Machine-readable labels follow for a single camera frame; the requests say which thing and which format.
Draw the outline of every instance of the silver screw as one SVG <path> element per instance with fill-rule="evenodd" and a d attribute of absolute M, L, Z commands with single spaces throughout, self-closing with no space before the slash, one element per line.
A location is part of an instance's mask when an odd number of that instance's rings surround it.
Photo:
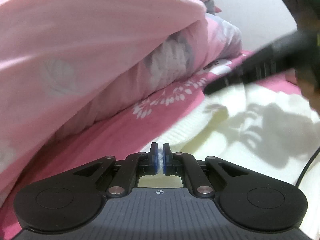
<path fill-rule="evenodd" d="M 197 191 L 200 193 L 200 194 L 209 194 L 213 191 L 213 189 L 209 186 L 200 186 L 197 188 Z"/>
<path fill-rule="evenodd" d="M 120 195 L 124 192 L 124 188 L 119 186 L 114 186 L 114 187 L 111 187 L 108 191 L 112 195 Z"/>

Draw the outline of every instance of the white wall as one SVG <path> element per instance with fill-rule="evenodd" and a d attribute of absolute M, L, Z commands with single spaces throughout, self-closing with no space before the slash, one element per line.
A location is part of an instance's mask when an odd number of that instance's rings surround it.
<path fill-rule="evenodd" d="M 243 47 L 255 50 L 296 28 L 281 0 L 215 0 L 222 9 L 217 16 L 236 25 L 243 35 Z"/>

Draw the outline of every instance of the hand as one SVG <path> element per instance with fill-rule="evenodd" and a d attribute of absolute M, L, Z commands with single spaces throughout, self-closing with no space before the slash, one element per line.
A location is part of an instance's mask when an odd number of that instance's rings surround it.
<path fill-rule="evenodd" d="M 303 97 L 309 100 L 309 105 L 320 115 L 320 90 L 316 90 L 309 82 L 298 79 L 297 85 Z"/>

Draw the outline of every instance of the circular cap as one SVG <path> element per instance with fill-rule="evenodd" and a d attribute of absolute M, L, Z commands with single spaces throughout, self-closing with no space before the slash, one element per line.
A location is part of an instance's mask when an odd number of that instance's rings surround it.
<path fill-rule="evenodd" d="M 252 205 L 259 208 L 276 208 L 284 203 L 284 196 L 273 188 L 260 187 L 248 192 L 247 198 Z"/>
<path fill-rule="evenodd" d="M 200 186 L 197 188 L 197 191 L 201 194 L 210 194 L 213 189 L 209 186 Z"/>
<path fill-rule="evenodd" d="M 109 188 L 109 193 L 112 195 L 120 195 L 124 192 L 124 188 L 123 187 L 119 187 L 119 186 L 113 186 L 111 188 Z"/>
<path fill-rule="evenodd" d="M 49 188 L 40 192 L 36 197 L 36 201 L 44 208 L 63 208 L 73 201 L 73 193 L 65 188 Z"/>

